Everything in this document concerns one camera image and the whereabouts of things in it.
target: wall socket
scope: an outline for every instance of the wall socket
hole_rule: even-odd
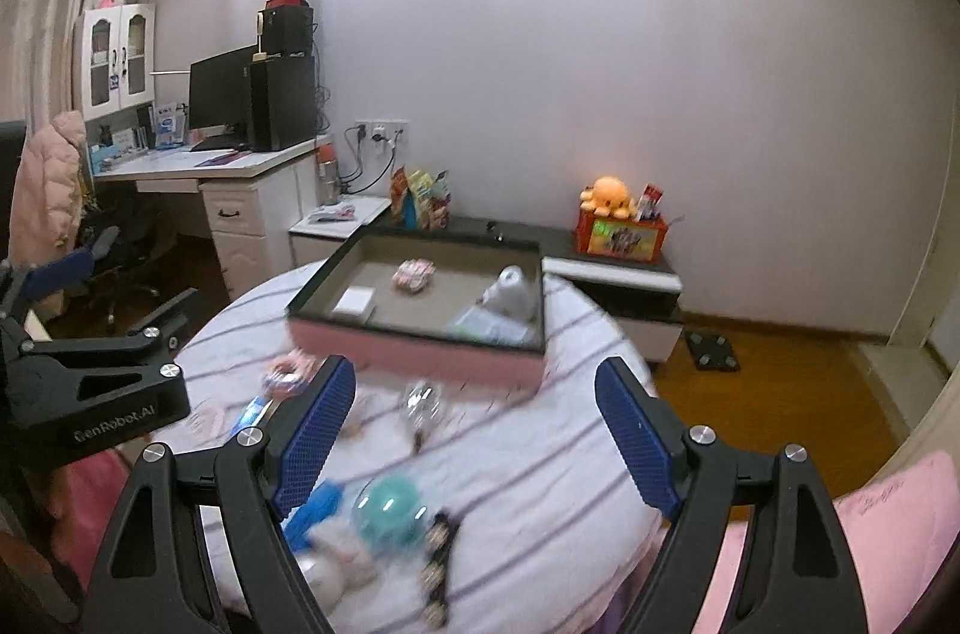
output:
[[[403,131],[400,138],[397,139],[397,146],[406,144],[410,140],[410,123],[405,119],[358,119],[357,125],[367,126],[367,142],[373,138],[373,134],[383,134],[387,139],[396,139],[397,131]],[[378,142],[374,145],[381,152],[387,152],[389,147],[384,142]]]

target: curtain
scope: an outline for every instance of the curtain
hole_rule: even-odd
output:
[[[0,121],[25,119],[32,134],[74,108],[74,25],[99,1],[0,0]]]

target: pink jacket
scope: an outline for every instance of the pink jacket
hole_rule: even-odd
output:
[[[83,212],[78,174],[85,145],[83,116],[63,112],[24,149],[10,210],[14,266],[45,265],[73,251]]]

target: black box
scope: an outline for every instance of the black box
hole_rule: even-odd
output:
[[[261,51],[268,55],[308,55],[313,51],[313,9],[309,6],[275,6],[261,14]]]
[[[277,152],[317,134],[313,55],[252,62],[247,140],[254,152]]]

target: round table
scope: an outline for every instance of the round table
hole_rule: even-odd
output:
[[[284,310],[318,267],[261,284],[184,347],[176,362],[194,412],[157,440],[175,452],[226,441],[268,362],[293,348]],[[547,276],[544,295],[546,375],[536,396],[463,398],[448,389],[445,423],[413,455],[397,390],[365,384],[361,372],[355,405],[363,431],[337,440],[320,475],[346,486],[344,510],[373,476],[396,471],[414,479],[431,509],[463,517],[449,634],[579,634],[603,615],[661,520],[637,493],[593,396],[607,356],[621,356],[653,393],[649,370],[616,322],[571,284]],[[221,412],[216,435],[200,442],[198,423],[208,436],[210,428],[198,415]],[[219,510],[203,508],[203,522],[224,604],[243,609]],[[429,631],[421,568],[419,558],[384,562],[373,583],[345,594],[328,615],[337,634]]]

